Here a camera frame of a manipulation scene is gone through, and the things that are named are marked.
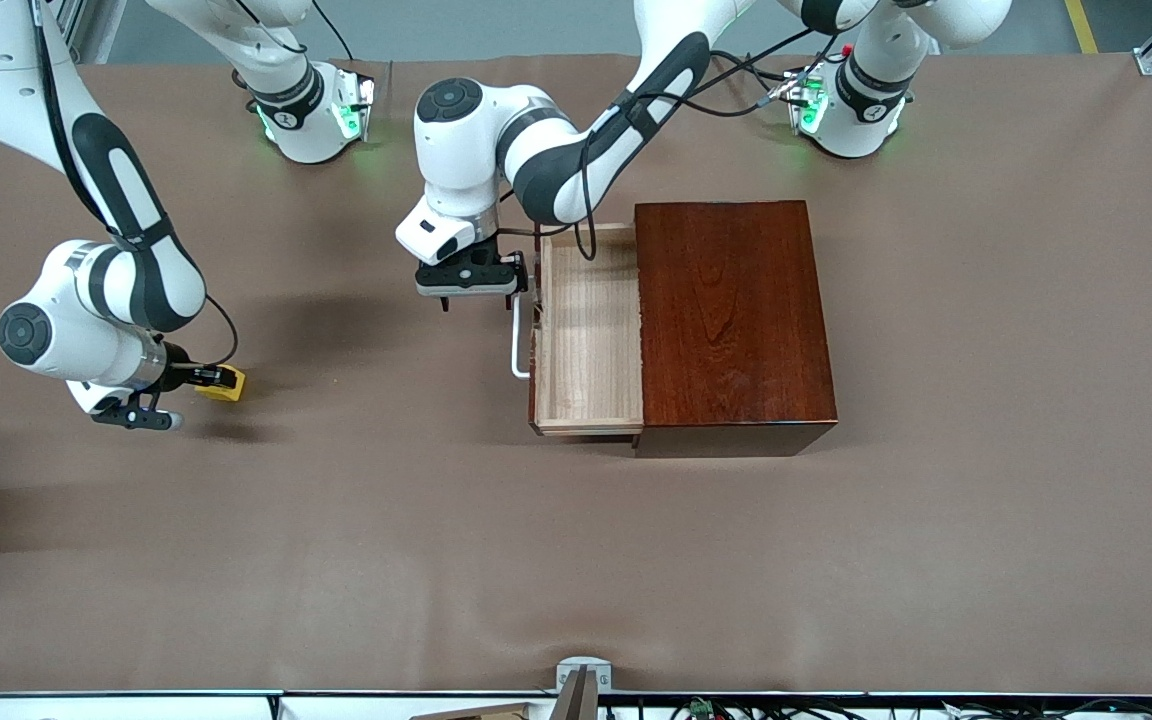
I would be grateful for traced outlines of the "yellow cube block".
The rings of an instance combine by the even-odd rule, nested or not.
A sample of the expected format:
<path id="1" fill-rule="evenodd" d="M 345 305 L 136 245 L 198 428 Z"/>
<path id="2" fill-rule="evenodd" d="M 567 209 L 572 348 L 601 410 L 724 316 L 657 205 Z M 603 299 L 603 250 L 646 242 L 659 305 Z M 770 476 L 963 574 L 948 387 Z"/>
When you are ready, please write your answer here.
<path id="1" fill-rule="evenodd" d="M 247 374 L 236 367 L 233 367 L 238 372 L 238 386 L 236 389 L 221 389 L 221 388 L 209 388 L 209 387 L 196 387 L 195 392 L 204 397 L 210 397 L 210 400 L 223 401 L 223 402 L 238 402 L 242 397 L 244 389 L 244 382 L 247 382 Z"/>

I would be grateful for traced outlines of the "light wood drawer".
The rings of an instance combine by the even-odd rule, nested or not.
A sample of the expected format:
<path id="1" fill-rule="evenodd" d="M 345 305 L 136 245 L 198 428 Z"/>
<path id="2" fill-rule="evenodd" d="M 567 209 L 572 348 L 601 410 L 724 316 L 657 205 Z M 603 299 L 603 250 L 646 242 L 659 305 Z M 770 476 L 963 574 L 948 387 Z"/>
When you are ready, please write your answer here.
<path id="1" fill-rule="evenodd" d="M 529 423 L 540 435 L 643 432 L 643 355 L 636 234 L 596 225 L 596 253 L 575 233 L 536 242 Z"/>

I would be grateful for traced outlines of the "brown table cloth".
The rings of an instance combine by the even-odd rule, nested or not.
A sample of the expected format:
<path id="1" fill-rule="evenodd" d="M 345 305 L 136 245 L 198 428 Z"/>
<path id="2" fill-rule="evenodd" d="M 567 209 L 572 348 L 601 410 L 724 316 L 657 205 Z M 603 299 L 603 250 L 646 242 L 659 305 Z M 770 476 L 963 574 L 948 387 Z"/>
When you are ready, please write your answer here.
<path id="1" fill-rule="evenodd" d="M 806 200 L 840 414 L 689 461 L 535 435 L 502 301 L 444 313 L 394 237 L 430 83 L 585 126 L 635 65 L 378 67 L 370 143 L 321 167 L 219 67 L 84 68 L 250 384 L 131 432 L 0 353 L 0 691 L 532 689 L 588 653 L 676 691 L 1152 694 L 1152 77 L 935 56 L 863 161 L 679 111 L 596 218 Z M 0 145 L 0 311 L 97 232 Z"/>

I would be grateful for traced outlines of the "dark brown wooden cabinet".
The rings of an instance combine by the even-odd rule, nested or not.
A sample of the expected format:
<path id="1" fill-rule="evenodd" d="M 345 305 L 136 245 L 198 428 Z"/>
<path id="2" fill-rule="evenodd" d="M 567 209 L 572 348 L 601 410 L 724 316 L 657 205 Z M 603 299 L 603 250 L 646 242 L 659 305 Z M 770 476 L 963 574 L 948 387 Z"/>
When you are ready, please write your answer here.
<path id="1" fill-rule="evenodd" d="M 838 425 L 804 200 L 634 210 L 639 457 L 790 457 Z"/>

